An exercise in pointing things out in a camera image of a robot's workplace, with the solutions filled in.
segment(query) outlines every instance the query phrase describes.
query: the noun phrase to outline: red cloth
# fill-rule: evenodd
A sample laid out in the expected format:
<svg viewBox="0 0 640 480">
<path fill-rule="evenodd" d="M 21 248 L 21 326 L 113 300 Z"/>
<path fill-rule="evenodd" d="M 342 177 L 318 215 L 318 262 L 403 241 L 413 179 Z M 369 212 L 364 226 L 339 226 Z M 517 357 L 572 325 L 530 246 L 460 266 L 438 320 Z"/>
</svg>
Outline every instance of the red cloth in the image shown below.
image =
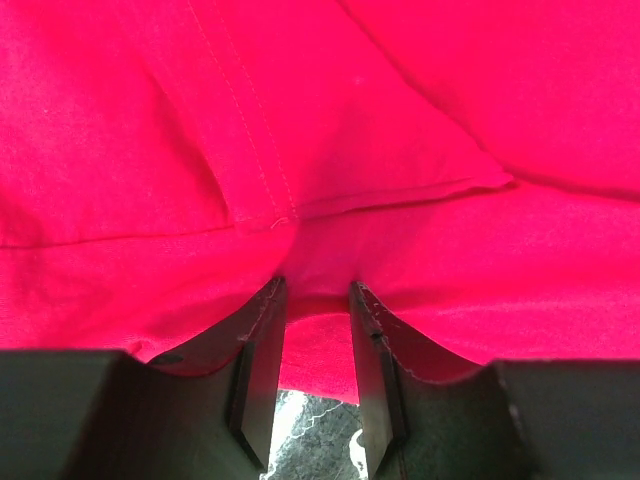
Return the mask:
<svg viewBox="0 0 640 480">
<path fill-rule="evenodd" d="M 596 3 L 4 2 L 0 346 L 146 360 L 283 273 L 287 388 L 356 400 L 356 279 L 475 361 L 640 356 L 640 7 Z"/>
</svg>

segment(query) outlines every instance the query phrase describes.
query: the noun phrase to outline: stitching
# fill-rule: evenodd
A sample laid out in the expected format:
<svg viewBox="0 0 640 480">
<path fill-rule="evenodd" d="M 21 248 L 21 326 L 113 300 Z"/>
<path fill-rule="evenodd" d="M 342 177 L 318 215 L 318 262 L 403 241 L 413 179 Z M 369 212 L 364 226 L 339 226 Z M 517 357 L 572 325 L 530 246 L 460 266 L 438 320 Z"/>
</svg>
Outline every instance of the stitching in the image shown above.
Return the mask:
<svg viewBox="0 0 640 480">
<path fill-rule="evenodd" d="M 233 97 L 233 101 L 236 104 L 236 108 L 238 109 L 238 113 L 240 114 L 240 118 L 242 119 L 242 123 L 244 124 L 244 128 L 247 131 L 247 137 L 249 137 L 249 142 L 251 143 L 251 148 L 253 148 L 253 152 L 256 155 L 256 163 L 258 164 L 258 169 L 260 170 L 260 179 L 262 180 L 262 183 L 264 184 L 264 188 L 267 191 L 267 195 L 269 195 L 269 199 L 271 199 L 271 204 L 273 205 L 274 214 L 277 214 L 276 201 L 273 198 L 273 194 L 271 193 L 271 189 L 269 188 L 269 185 L 267 185 L 267 178 L 265 176 L 264 169 L 262 168 L 262 164 L 260 163 L 260 155 L 258 155 L 258 150 L 256 148 L 256 145 L 255 145 L 254 141 L 253 141 L 253 137 L 251 135 L 251 131 L 249 130 L 249 126 L 247 125 L 247 119 L 244 116 L 244 112 L 242 111 L 242 108 L 240 108 L 240 103 L 238 102 L 238 97 L 236 96 L 236 93 L 235 93 L 235 91 L 233 89 L 233 86 L 231 85 L 231 82 L 229 81 L 229 78 L 224 73 L 224 70 L 222 69 L 222 66 L 220 65 L 220 62 L 218 61 L 218 58 L 216 57 L 215 53 L 213 53 L 213 47 L 211 46 L 211 42 L 209 42 L 209 39 L 207 38 L 207 36 L 204 33 L 204 29 L 202 28 L 202 24 L 200 23 L 200 20 L 198 19 L 198 16 L 196 15 L 195 10 L 193 9 L 193 5 L 191 5 L 191 0 L 187 0 L 187 5 L 189 6 L 189 11 L 191 12 L 191 15 L 193 15 L 193 19 L 195 20 L 196 25 L 198 26 L 198 30 L 200 30 L 200 35 L 202 35 L 202 38 L 204 39 L 204 41 L 207 44 L 207 47 L 209 48 L 209 53 L 211 54 L 211 57 L 213 58 L 213 60 L 215 61 L 216 65 L 218 67 L 218 71 L 220 72 L 220 74 L 222 75 L 222 78 L 224 79 L 225 83 L 229 87 L 229 91 L 231 92 L 231 96 Z"/>
<path fill-rule="evenodd" d="M 233 39 L 231 38 L 231 34 L 229 33 L 229 29 L 227 28 L 227 23 L 225 22 L 224 17 L 222 16 L 222 12 L 220 11 L 220 7 L 218 6 L 218 2 L 214 0 L 212 3 L 213 3 L 214 8 L 216 9 L 218 17 L 220 18 L 220 23 L 222 25 L 222 29 L 224 30 L 224 33 L 226 34 L 227 39 L 229 40 L 229 45 L 231 46 L 231 49 L 233 50 L 233 54 L 235 55 L 236 60 L 238 61 L 240 66 L 242 67 L 242 71 L 244 72 L 245 76 L 247 77 L 247 81 L 249 82 L 249 86 L 251 87 L 251 91 L 253 92 L 253 96 L 256 99 L 256 102 L 258 104 L 258 109 L 260 110 L 260 113 L 262 114 L 262 119 L 264 120 L 264 124 L 267 127 L 267 133 L 269 134 L 269 137 L 271 138 L 271 143 L 273 144 L 273 149 L 276 152 L 276 162 L 278 164 L 278 170 L 280 170 L 280 175 L 282 176 L 282 182 L 284 183 L 284 186 L 287 189 L 287 195 L 289 197 L 289 204 L 291 205 L 291 212 L 293 213 L 293 217 L 294 218 L 298 218 L 298 213 L 296 211 L 295 204 L 293 203 L 293 195 L 291 194 L 291 188 L 289 186 L 289 182 L 287 181 L 287 177 L 286 177 L 286 175 L 284 173 L 284 169 L 282 168 L 282 157 L 280 156 L 280 152 L 278 151 L 278 146 L 276 144 L 276 139 L 273 136 L 273 133 L 271 131 L 271 127 L 269 126 L 269 122 L 267 120 L 267 115 L 265 114 L 264 107 L 262 106 L 262 102 L 260 102 L 260 97 L 258 96 L 258 92 L 256 92 L 256 88 L 255 88 L 255 85 L 254 85 L 253 81 L 251 80 L 251 76 L 249 75 L 249 72 L 247 71 L 247 68 L 246 68 L 244 62 L 240 58 L 240 54 L 238 53 L 238 50 L 236 49 L 236 46 L 233 43 Z"/>
<path fill-rule="evenodd" d="M 139 11 L 136 10 L 133 7 L 133 4 L 131 4 L 130 8 L 131 8 L 131 11 L 134 13 L 134 15 L 130 17 L 131 21 L 133 23 L 135 23 L 136 25 L 138 25 Z M 120 23 L 124 22 L 118 9 L 115 9 L 113 11 L 113 13 L 115 14 L 117 20 Z M 158 55 L 156 58 L 160 62 L 161 66 L 164 68 L 164 70 L 167 73 L 167 75 L 169 75 L 169 77 L 171 78 L 172 82 L 174 84 L 178 85 L 176 77 L 173 75 L 173 72 L 171 71 L 171 69 L 169 68 L 167 63 L 164 61 L 162 56 Z M 157 81 L 157 79 L 155 79 L 155 78 L 154 78 L 154 81 L 157 84 L 158 88 L 162 91 L 162 93 L 170 101 L 170 97 L 167 94 L 167 92 L 165 91 L 165 89 L 162 87 L 161 82 Z M 191 108 L 190 108 L 188 102 L 185 101 L 184 96 L 182 95 L 182 92 L 180 91 L 180 89 L 176 89 L 176 93 L 179 96 L 179 98 L 182 100 L 182 102 L 184 103 L 185 108 L 189 111 L 189 113 L 192 114 Z M 237 223 L 244 223 L 244 222 L 254 221 L 256 218 L 261 218 L 261 217 L 239 216 L 239 217 L 237 217 L 236 221 L 237 221 Z M 62 241 L 62 242 L 50 242 L 50 243 L 45 243 L 45 244 L 40 244 L 40 245 L 5 244 L 3 242 L 3 238 L 0 237 L 0 254 L 5 253 L 7 251 L 29 251 L 29 250 L 44 250 L 44 249 L 54 249 L 54 248 L 68 248 L 68 247 L 77 247 L 77 246 L 82 246 L 82 245 L 86 245 L 86 244 L 103 243 L 103 242 L 119 242 L 119 241 L 130 241 L 130 240 L 137 241 L 137 240 L 173 239 L 173 238 L 180 238 L 180 237 L 206 235 L 206 234 L 211 234 L 211 233 L 214 233 L 214 232 L 221 232 L 221 231 L 224 231 L 224 230 L 232 230 L 233 228 L 234 228 L 233 225 L 225 225 L 225 226 L 221 226 L 221 227 L 205 228 L 205 229 L 201 229 L 201 230 L 186 231 L 186 232 L 171 232 L 171 233 L 158 232 L 158 233 L 115 234 L 115 235 L 105 236 L 105 237 L 83 238 L 83 239 L 78 239 L 78 240 Z"/>
<path fill-rule="evenodd" d="M 133 7 L 133 5 L 131 5 L 131 11 L 134 12 L 134 16 L 131 17 L 131 21 L 133 23 L 135 23 L 137 26 L 139 26 L 139 22 L 138 22 L 138 17 L 139 17 L 139 12 Z M 115 12 L 116 16 L 120 19 L 120 21 L 122 22 L 122 17 L 120 16 L 120 14 L 116 11 Z M 141 62 L 145 65 L 145 67 L 148 69 L 149 71 L 149 75 L 153 77 L 153 80 L 155 82 L 155 84 L 158 86 L 158 88 L 160 89 L 160 91 L 164 94 L 164 96 L 167 98 L 167 100 L 169 101 L 169 103 L 171 103 L 173 105 L 173 103 L 171 102 L 171 96 L 169 95 L 169 93 L 166 91 L 166 89 L 162 86 L 162 82 L 160 82 L 157 78 L 155 78 L 155 75 L 152 74 L 152 69 L 147 65 L 147 62 L 142 60 L 143 57 L 141 57 Z M 161 67 L 164 69 L 165 73 L 169 76 L 169 78 L 171 79 L 171 82 L 176 86 L 176 95 L 178 96 L 178 98 L 182 101 L 184 108 L 187 110 L 187 113 L 193 117 L 196 118 L 193 112 L 193 109 L 191 108 L 191 105 L 189 104 L 189 102 L 186 101 L 184 95 L 182 94 L 182 90 L 180 90 L 180 88 L 178 88 L 180 82 L 178 82 L 176 76 L 173 74 L 173 71 L 169 68 L 169 65 L 167 64 L 167 62 L 164 60 L 162 55 L 157 55 L 155 57 L 158 62 L 160 62 Z M 206 156 L 205 152 L 202 152 L 202 149 L 199 148 L 200 153 L 202 153 L 203 156 Z M 234 216 L 231 211 L 231 209 L 229 208 L 229 206 L 227 205 L 227 214 L 231 215 L 232 217 L 235 217 L 235 221 L 236 223 L 245 223 L 251 220 L 254 220 L 253 217 L 245 217 L 243 215 L 237 215 Z M 231 228 L 231 226 L 225 226 L 225 227 L 219 227 L 220 229 L 225 229 L 225 228 Z M 98 238 L 96 239 L 97 241 L 102 241 L 103 238 Z"/>
</svg>

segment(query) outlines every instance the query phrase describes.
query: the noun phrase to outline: gray surface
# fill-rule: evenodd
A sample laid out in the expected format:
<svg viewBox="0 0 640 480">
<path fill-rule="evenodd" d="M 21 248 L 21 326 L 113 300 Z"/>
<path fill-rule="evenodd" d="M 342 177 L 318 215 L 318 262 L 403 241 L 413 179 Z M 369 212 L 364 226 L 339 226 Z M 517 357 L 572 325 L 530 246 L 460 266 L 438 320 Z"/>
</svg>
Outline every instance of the gray surface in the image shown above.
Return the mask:
<svg viewBox="0 0 640 480">
<path fill-rule="evenodd" d="M 358 407 L 278 392 L 269 472 L 263 480 L 364 480 Z"/>
</svg>

